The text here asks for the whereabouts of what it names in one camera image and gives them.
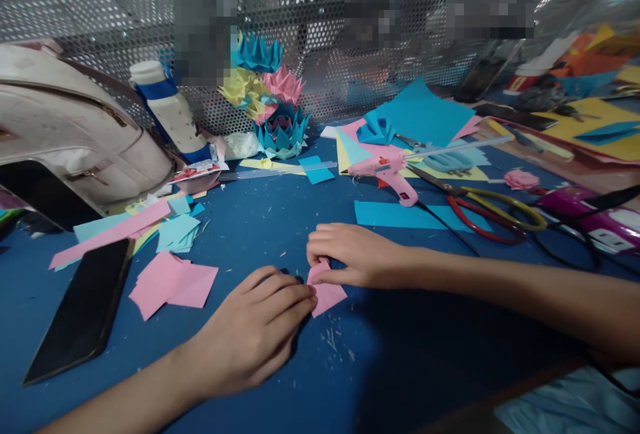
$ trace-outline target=white glue bottle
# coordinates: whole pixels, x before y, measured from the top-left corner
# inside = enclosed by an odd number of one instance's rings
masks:
[[[202,136],[185,97],[178,92],[173,77],[158,61],[132,65],[131,80],[144,96],[153,117],[162,125],[175,146],[194,164],[211,158],[209,144]]]

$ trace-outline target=person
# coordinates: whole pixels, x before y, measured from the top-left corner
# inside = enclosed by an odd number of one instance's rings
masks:
[[[359,226],[320,224],[307,259],[347,267],[314,283],[446,291],[500,305],[640,363],[640,284],[596,274],[405,247]],[[196,404],[258,386],[284,365],[315,289],[275,267],[250,274],[192,339],[42,433],[148,433]]]

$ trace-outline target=pink glue gun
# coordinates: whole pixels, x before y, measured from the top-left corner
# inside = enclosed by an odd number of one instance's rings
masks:
[[[418,193],[415,189],[402,177],[398,171],[406,168],[407,160],[403,152],[390,156],[388,159],[384,157],[374,157],[366,161],[353,164],[347,169],[347,173],[352,176],[376,176],[381,181],[390,185],[391,188],[400,197],[400,204],[405,207],[411,207],[418,202]]]

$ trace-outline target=blue table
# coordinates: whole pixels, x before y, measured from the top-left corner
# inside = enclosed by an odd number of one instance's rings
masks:
[[[302,154],[335,160],[335,141],[316,139]],[[487,148],[500,179],[525,163]],[[562,179],[528,165],[526,170],[553,188]],[[426,204],[444,196],[411,181]],[[505,185],[490,185],[513,194]],[[532,200],[527,194],[516,194]],[[0,431],[32,431],[150,364],[195,334],[225,296],[254,269],[275,264],[306,277],[305,244],[316,224],[355,223],[354,200],[397,202],[388,189],[354,185],[350,177],[311,185],[286,175],[228,183],[199,199],[199,218],[211,222],[184,258],[220,268],[204,309],[164,306],[143,322],[127,296],[155,255],[155,243],[133,260],[106,352],[46,382],[20,387],[75,267],[48,271],[51,257],[75,244],[74,236],[32,240],[16,231],[0,255]],[[377,228],[406,245],[468,255],[442,230]],[[531,242],[508,247],[466,234],[485,257],[554,264]],[[582,248],[548,232],[559,252],[575,261]],[[605,262],[602,272],[632,279]],[[579,356],[580,343],[504,309],[456,295],[372,291],[345,287],[348,300],[310,319],[286,366],[257,389],[202,404],[169,426],[168,432],[348,433],[406,432],[466,405],[527,382],[536,374]],[[333,336],[335,349],[327,342]]]

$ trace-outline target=perforated metal mesh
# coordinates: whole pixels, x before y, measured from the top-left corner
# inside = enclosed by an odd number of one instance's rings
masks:
[[[480,45],[446,39],[445,0],[401,0],[399,46],[384,49],[348,47],[344,0],[237,1],[239,27],[268,41],[280,40],[284,62],[307,81],[301,103],[312,112],[312,122],[364,113],[422,73],[428,83],[455,84]],[[536,39],[525,44],[526,57],[585,19],[598,22],[620,0],[536,2],[541,24]],[[589,3],[595,8],[586,15]],[[576,19],[580,11],[583,20]],[[173,0],[0,0],[0,21],[0,41],[53,37],[68,57],[122,81],[131,64],[168,60],[173,48]],[[183,92],[199,122],[213,132],[250,128],[214,87]],[[134,119],[148,125],[142,110],[119,100]]]

